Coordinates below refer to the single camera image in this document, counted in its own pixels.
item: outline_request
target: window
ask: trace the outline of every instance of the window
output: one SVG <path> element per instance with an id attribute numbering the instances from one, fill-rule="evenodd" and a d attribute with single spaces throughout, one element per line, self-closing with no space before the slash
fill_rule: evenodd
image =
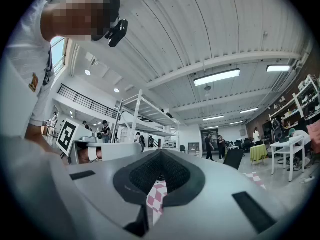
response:
<path id="1" fill-rule="evenodd" d="M 55 73 L 65 65 L 67 43 L 68 39 L 61 36 L 57 36 L 51 41 L 52 64 Z"/>

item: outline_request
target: brick wall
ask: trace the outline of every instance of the brick wall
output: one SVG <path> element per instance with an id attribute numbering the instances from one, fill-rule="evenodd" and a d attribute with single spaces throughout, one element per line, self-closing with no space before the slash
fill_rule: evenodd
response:
<path id="1" fill-rule="evenodd" d="M 283 93 L 283 97 L 287 102 L 291 101 L 293 98 L 293 94 L 298 94 L 299 89 L 298 86 L 301 83 L 301 81 L 305 80 L 308 75 L 316 75 L 317 78 L 319 78 L 320 74 L 320 49 L 319 46 L 316 46 L 316 44 L 313 46 L 312 52 L 310 53 L 307 61 L 305 62 L 304 66 L 302 67 L 298 77 L 295 79 L 294 83 Z M 258 132 L 260 133 L 260 136 L 264 135 L 263 127 L 262 125 L 270 122 L 269 114 L 274 114 L 276 110 L 274 109 L 274 104 L 270 106 L 271 109 L 267 109 L 264 111 L 261 115 L 259 115 L 257 118 L 252 120 L 251 122 L 246 124 L 246 130 L 248 132 L 248 136 L 253 138 L 253 133 L 255 128 L 258 128 Z M 290 117 L 288 120 L 290 121 L 290 124 L 293 125 L 295 122 L 297 122 L 300 119 L 300 114 L 297 113 Z"/>

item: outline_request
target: pink checkered mat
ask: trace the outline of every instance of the pink checkered mat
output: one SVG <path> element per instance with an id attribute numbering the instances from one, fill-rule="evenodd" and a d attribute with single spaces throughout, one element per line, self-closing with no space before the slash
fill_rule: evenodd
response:
<path id="1" fill-rule="evenodd" d="M 253 181 L 258 186 L 266 189 L 265 185 L 261 181 L 260 177 L 257 173 L 244 173 L 251 181 Z M 146 204 L 148 209 L 152 210 L 152 218 L 150 218 L 150 223 L 152 222 L 153 225 L 156 224 L 160 216 L 163 214 L 163 201 L 164 197 L 168 194 L 167 191 L 167 184 L 165 181 L 157 182 L 154 184 L 153 188 L 151 189 L 149 195 L 146 198 Z"/>

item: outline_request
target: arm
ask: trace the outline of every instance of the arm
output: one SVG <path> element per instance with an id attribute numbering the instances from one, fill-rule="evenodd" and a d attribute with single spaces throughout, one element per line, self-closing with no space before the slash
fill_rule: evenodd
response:
<path id="1" fill-rule="evenodd" d="M 48 153 L 61 155 L 61 151 L 52 148 L 44 139 L 44 137 L 42 136 L 40 126 L 34 126 L 32 124 L 29 124 L 28 128 L 26 129 L 25 139 L 37 143 L 40 147 L 44 149 L 44 151 Z"/>

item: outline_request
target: floor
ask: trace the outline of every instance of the floor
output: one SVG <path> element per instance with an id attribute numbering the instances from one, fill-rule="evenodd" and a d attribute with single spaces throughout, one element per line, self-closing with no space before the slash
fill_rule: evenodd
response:
<path id="1" fill-rule="evenodd" d="M 224 161 L 220 161 L 218 155 L 213 155 L 212 157 L 213 160 L 223 164 Z M 239 172 L 246 174 L 247 177 L 249 176 L 248 174 L 256 173 L 254 175 L 260 178 L 266 191 L 276 197 L 288 209 L 288 211 L 291 211 L 310 196 L 311 191 L 317 183 L 316 180 L 309 183 L 299 183 L 299 181 L 302 181 L 301 178 L 308 178 L 308 176 L 317 167 L 320 167 L 320 164 L 315 163 L 310 168 L 305 169 L 303 173 L 302 170 L 294 171 L 292 181 L 289 182 L 289 171 L 287 171 L 287 169 L 290 167 L 287 165 L 286 169 L 283 169 L 283 164 L 277 163 L 280 158 L 280 156 L 275 157 L 274 174 L 271 175 L 271 159 L 266 158 L 264 160 L 264 164 L 260 161 L 259 163 L 254 162 L 252 165 L 252 162 L 250 161 L 250 153 L 246 153 L 242 158 Z M 319 179 L 320 168 L 312 175 Z"/>

